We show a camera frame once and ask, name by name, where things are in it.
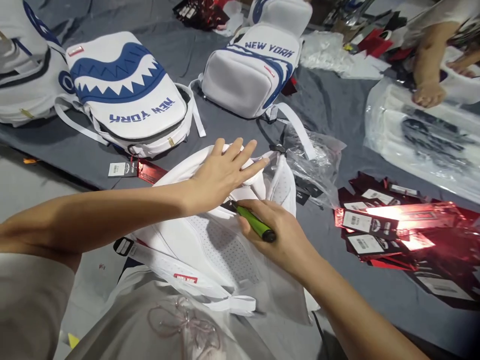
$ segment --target white sleeve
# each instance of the white sleeve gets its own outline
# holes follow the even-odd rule
[[[441,0],[420,15],[419,23],[421,22],[423,28],[446,22],[463,24],[468,19],[476,17],[479,11],[479,0]]]
[[[53,359],[75,274],[43,257],[0,253],[3,359]]]

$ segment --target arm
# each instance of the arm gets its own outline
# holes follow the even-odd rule
[[[460,75],[464,75],[469,78],[474,78],[475,73],[468,69],[470,65],[478,63],[480,61],[480,49],[466,53],[459,57],[457,60],[447,63],[449,68],[452,68]]]
[[[190,180],[63,196],[22,211],[0,224],[0,253],[36,255],[76,271],[84,252],[150,224],[209,211],[267,164],[260,160],[241,170],[257,145],[253,140],[240,152],[242,142],[222,154],[225,141],[218,139]]]
[[[323,308],[349,359],[428,359],[318,254],[293,215],[271,201],[238,203],[252,209],[276,232],[276,242],[263,242],[246,219],[239,217],[243,234],[296,278]]]
[[[413,78],[416,84],[413,102],[431,108],[445,99],[446,93],[440,86],[440,64],[447,48],[447,41],[460,25],[455,21],[447,21],[425,29],[413,64]]]

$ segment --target table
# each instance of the table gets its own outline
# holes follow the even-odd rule
[[[172,80],[184,85],[203,71],[213,50],[228,42],[228,39],[211,32],[185,28],[172,16],[171,8],[176,1],[126,0],[122,5],[116,1],[92,1],[90,6],[86,6],[88,1],[61,2],[72,4],[75,12],[71,7],[59,10],[51,3],[45,3],[43,8],[39,8],[38,3],[36,7],[32,4],[32,7],[40,18],[45,14],[47,24],[58,25],[57,30],[65,46],[99,35],[132,31],[163,65]],[[59,15],[52,17],[52,11]],[[69,16],[77,18],[75,21],[60,21]],[[279,100],[287,102],[308,129],[332,135],[347,144],[342,152],[337,180],[339,188],[346,186],[357,171],[363,171],[376,177],[388,176],[402,186],[420,190],[424,195],[480,210],[477,205],[396,168],[363,146],[364,106],[374,81],[340,79],[332,72],[302,67],[295,72],[295,78],[298,93],[289,98],[281,96]],[[241,119],[203,99],[198,93],[196,100],[207,136],[199,138],[195,125],[192,125],[186,143],[154,159],[155,164],[166,170],[213,144],[218,137],[225,138],[227,142],[236,137],[243,137],[246,141],[258,140],[255,156],[268,151],[269,144],[281,142],[282,123]],[[68,114],[75,121],[90,126],[84,115],[75,111]],[[98,189],[150,186],[138,178],[108,178],[109,164],[125,161],[126,155],[76,132],[58,117],[37,120],[17,129],[0,126],[0,141]],[[360,263],[345,250],[330,209],[321,210],[308,201],[304,206],[298,206],[297,218],[320,254],[394,325],[459,356],[468,354],[468,345],[477,340],[479,313],[449,307],[425,293],[401,271]]]

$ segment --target white backpack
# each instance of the white backpack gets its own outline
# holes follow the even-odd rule
[[[302,36],[312,17],[312,5],[305,0],[253,0],[248,14],[251,26],[263,23]]]
[[[199,135],[206,135],[192,91],[173,83],[132,33],[101,36],[66,53],[77,97],[59,97],[55,109],[74,129],[139,158],[181,143],[190,133],[192,116]],[[64,102],[85,113],[97,133],[73,122],[60,109]]]
[[[154,186],[191,178],[212,149],[209,146],[188,157]],[[230,198],[269,199],[295,215],[296,186],[285,154],[270,151],[265,157],[270,159],[269,167],[232,191]],[[259,159],[249,160],[244,167]],[[115,250],[149,266],[180,293],[214,311],[252,316],[257,310],[310,324],[302,286],[243,237],[235,217],[219,206],[160,222],[133,233],[132,238],[146,246],[123,238]]]
[[[212,52],[201,79],[207,99],[243,118],[262,115],[298,66],[302,44],[278,27],[259,23],[241,29]]]
[[[55,99],[73,93],[65,51],[57,38],[25,1],[3,0],[0,123],[19,127],[53,116]]]

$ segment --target white shirt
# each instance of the white shirt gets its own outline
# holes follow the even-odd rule
[[[56,261],[0,253],[3,359],[54,357],[74,278]],[[186,359],[274,359],[248,322],[185,301],[146,266],[125,270],[102,318],[67,359],[182,359],[183,349]]]
[[[461,24],[459,33],[468,30],[475,31],[475,19],[480,14],[479,0],[441,0],[434,6],[412,19],[405,28],[398,29],[399,33],[406,30],[403,36],[402,48],[415,47],[422,39],[425,29],[429,26],[455,22]]]

